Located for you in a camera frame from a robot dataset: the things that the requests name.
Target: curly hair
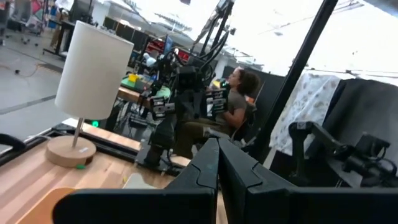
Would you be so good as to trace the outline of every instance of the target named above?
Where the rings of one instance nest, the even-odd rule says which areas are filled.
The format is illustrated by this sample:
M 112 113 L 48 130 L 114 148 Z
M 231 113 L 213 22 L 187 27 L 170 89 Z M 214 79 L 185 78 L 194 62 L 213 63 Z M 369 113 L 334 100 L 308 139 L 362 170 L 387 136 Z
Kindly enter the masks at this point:
M 239 81 L 241 82 L 237 91 L 242 95 L 250 95 L 256 91 L 260 85 L 260 78 L 251 72 L 247 72 L 244 69 L 239 70 Z

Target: wooden lamp base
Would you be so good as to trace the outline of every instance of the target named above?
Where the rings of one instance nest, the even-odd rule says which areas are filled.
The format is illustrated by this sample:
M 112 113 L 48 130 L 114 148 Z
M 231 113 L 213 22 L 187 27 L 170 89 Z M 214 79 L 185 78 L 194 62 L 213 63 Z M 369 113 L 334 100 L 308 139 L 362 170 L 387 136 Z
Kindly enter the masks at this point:
M 55 165 L 62 167 L 86 166 L 92 162 L 96 146 L 89 140 L 78 138 L 72 147 L 73 136 L 53 138 L 47 144 L 45 156 Z

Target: gray shirt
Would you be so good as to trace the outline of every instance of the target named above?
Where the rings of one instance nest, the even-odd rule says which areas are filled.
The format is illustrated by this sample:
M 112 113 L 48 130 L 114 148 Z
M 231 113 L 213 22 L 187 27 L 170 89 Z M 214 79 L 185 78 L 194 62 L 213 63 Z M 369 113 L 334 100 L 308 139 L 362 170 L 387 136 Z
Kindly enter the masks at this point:
M 228 111 L 233 115 L 234 111 L 237 109 L 244 109 L 246 110 L 246 107 L 248 106 L 248 104 L 246 103 L 246 99 L 243 95 L 241 95 L 240 93 L 236 92 L 236 91 L 229 91 L 228 94 Z M 219 115 L 216 116 L 216 122 L 220 123 L 220 124 L 225 124 L 228 125 L 224 115 L 221 113 Z M 234 127 L 229 127 L 231 132 L 233 132 L 235 130 Z

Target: white fabric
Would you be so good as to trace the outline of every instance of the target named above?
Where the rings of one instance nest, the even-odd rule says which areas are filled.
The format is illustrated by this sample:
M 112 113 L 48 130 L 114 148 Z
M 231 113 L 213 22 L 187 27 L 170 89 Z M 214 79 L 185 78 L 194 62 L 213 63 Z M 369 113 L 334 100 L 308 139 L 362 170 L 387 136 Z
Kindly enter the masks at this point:
M 86 119 L 111 114 L 134 44 L 77 21 L 55 105 Z
M 74 0 L 56 0 L 55 6 L 59 9 L 63 8 L 67 11 L 70 11 L 74 2 Z
M 288 127 L 295 121 L 323 124 L 329 102 L 341 79 L 333 75 L 304 73 L 298 80 L 271 134 L 270 147 L 292 155 L 292 139 Z M 309 135 L 304 142 L 306 151 L 313 141 Z

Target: white lamp shade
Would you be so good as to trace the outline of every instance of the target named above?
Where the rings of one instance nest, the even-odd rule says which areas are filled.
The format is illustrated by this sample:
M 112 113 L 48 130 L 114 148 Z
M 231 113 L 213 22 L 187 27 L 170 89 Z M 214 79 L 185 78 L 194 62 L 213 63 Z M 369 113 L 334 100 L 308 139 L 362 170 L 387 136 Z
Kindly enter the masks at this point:
M 108 118 L 133 46 L 133 43 L 78 21 L 55 105 L 79 118 Z

